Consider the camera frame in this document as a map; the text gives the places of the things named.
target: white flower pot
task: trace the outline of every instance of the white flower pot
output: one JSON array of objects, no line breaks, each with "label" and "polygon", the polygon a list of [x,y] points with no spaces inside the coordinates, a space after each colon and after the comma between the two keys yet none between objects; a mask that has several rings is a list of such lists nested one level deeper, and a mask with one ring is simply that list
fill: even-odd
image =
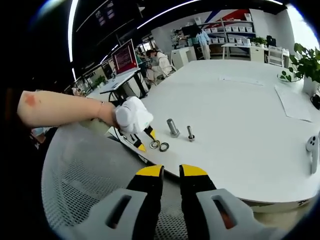
[{"label": "white flower pot", "polygon": [[318,83],[316,81],[312,81],[311,77],[304,76],[304,83],[302,91],[312,97],[318,88]]}]

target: computer monitor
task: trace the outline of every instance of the computer monitor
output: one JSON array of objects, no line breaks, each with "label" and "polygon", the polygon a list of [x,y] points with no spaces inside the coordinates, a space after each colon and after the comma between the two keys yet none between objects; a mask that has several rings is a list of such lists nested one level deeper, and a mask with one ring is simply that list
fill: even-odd
[{"label": "computer monitor", "polygon": [[130,69],[137,68],[138,64],[132,39],[112,53],[112,59],[116,74],[121,74]]}]

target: metal bolt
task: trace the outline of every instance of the metal bolt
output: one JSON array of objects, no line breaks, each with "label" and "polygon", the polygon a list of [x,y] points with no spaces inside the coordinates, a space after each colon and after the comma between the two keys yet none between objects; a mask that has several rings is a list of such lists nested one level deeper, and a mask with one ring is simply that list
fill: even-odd
[{"label": "metal bolt", "polygon": [[169,126],[169,129],[170,129],[170,135],[172,138],[177,138],[180,134],[179,130],[176,128],[176,125],[174,123],[174,121],[169,118],[166,123],[168,124]]},{"label": "metal bolt", "polygon": [[195,135],[192,134],[192,131],[191,131],[191,127],[190,126],[187,126],[186,129],[188,130],[188,139],[190,142],[193,142],[195,140]]}]

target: chair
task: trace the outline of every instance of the chair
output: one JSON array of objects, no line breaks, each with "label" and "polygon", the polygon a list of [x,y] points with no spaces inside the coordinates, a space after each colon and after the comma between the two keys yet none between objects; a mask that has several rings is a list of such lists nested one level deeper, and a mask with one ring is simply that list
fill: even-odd
[{"label": "chair", "polygon": [[280,47],[269,46],[268,63],[279,67],[285,66],[284,51]]}]

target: white controller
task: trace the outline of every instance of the white controller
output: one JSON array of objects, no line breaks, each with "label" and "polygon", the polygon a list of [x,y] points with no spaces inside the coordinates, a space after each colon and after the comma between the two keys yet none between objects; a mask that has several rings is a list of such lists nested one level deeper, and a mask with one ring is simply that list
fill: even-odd
[{"label": "white controller", "polygon": [[319,136],[312,136],[309,138],[308,142],[305,145],[305,148],[308,152],[312,154],[312,163],[311,163],[311,174],[315,174],[319,164],[319,152],[320,152],[320,132]]},{"label": "white controller", "polygon": [[128,97],[114,111],[120,129],[130,134],[141,133],[154,119],[154,116],[136,96]]}]

